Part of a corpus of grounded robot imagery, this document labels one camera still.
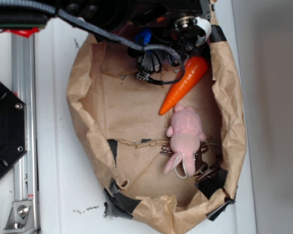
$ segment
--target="black cable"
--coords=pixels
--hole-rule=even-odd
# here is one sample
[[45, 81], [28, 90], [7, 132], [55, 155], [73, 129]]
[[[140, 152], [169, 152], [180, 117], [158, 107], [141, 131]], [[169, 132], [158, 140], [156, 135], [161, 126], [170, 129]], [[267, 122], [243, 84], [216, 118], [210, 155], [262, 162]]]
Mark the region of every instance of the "black cable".
[[[100, 35], [106, 39], [112, 40], [119, 42], [121, 44], [124, 44], [132, 49], [138, 50], [138, 51], [149, 51], [149, 50], [163, 50], [169, 54], [171, 54], [173, 57], [175, 57], [178, 60], [178, 63], [180, 64], [181, 67], [181, 75], [178, 79], [172, 80], [172, 81], [161, 81], [161, 85], [164, 84], [174, 84], [179, 82], [183, 75], [185, 74], [185, 66], [183, 64], [183, 60], [179, 56], [179, 54], [173, 50], [172, 48], [165, 46], [165, 45], [160, 45], [160, 44], [150, 44], [146, 46], [141, 46], [138, 45], [130, 40], [127, 40], [123, 37], [120, 37], [116, 34], [110, 33], [102, 28], [99, 28], [98, 26], [95, 26], [94, 24], [91, 24], [89, 22], [83, 21], [80, 18], [73, 16], [64, 10], [60, 9], [58, 12], [56, 11], [56, 8], [44, 3], [36, 2], [36, 1], [28, 1], [28, 0], [0, 0], [0, 7], [21, 7], [21, 8], [26, 8], [26, 9], [33, 9], [33, 10], [39, 10], [44, 13], [47, 13], [51, 16], [55, 16], [57, 13], [58, 17], [63, 19], [64, 21], [81, 28], [83, 30], [86, 30], [88, 32], [91, 32], [96, 35]], [[156, 83], [158, 82], [153, 82], [152, 78], [149, 79], [150, 83]]]

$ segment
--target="pink plush bunny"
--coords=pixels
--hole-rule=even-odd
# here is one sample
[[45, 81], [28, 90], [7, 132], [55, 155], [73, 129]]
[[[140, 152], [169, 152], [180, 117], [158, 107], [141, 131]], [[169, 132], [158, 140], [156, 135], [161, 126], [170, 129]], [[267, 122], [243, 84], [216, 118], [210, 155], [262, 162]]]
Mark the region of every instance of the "pink plush bunny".
[[164, 172], [176, 170], [176, 166], [182, 162], [186, 176], [182, 177], [177, 173], [178, 176], [194, 176], [194, 154], [199, 150], [201, 141], [206, 140], [200, 116], [191, 107], [184, 108], [183, 105], [176, 104], [166, 135], [171, 137], [170, 147], [175, 154], [169, 159]]

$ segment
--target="toy carrot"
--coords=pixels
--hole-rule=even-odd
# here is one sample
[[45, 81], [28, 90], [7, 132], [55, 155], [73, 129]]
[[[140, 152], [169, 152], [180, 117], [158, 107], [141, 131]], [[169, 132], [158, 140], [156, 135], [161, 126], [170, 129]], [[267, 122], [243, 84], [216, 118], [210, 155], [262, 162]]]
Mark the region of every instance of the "toy carrot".
[[160, 110], [160, 115], [165, 114], [171, 107], [176, 105], [203, 77], [207, 71], [205, 58], [193, 56], [187, 61], [186, 72], [181, 81], [171, 86]]

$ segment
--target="black bracket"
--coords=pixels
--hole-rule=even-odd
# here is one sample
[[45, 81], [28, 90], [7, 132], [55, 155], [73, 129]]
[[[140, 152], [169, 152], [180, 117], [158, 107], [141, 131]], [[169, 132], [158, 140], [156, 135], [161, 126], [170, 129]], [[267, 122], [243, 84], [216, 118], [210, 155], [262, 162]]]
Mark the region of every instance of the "black bracket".
[[0, 180], [26, 152], [25, 108], [0, 82]]

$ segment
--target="crumpled brown paper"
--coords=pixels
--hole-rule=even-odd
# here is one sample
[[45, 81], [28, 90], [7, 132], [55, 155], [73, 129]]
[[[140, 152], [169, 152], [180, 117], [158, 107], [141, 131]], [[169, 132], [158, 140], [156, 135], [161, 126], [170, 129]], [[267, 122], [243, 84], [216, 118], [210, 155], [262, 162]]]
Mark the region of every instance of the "crumpled brown paper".
[[[212, 23], [217, 24], [214, 15]], [[164, 174], [169, 157], [160, 151], [168, 141], [165, 133], [172, 110], [164, 116], [158, 112], [170, 86], [136, 80], [135, 63], [125, 46], [97, 43], [89, 36], [67, 88], [76, 134], [102, 187], [109, 189], [111, 179], [116, 180], [122, 194], [141, 200], [133, 219], [164, 234], [189, 231], [236, 193], [246, 150], [240, 82], [228, 43], [211, 43], [210, 49], [212, 71], [180, 101], [200, 114], [203, 131], [222, 145], [221, 167], [228, 176], [224, 188], [210, 199], [195, 187], [194, 177]], [[155, 78], [175, 77], [174, 71], [164, 70]], [[116, 163], [107, 139], [118, 140]], [[141, 139], [152, 141], [137, 143]]]

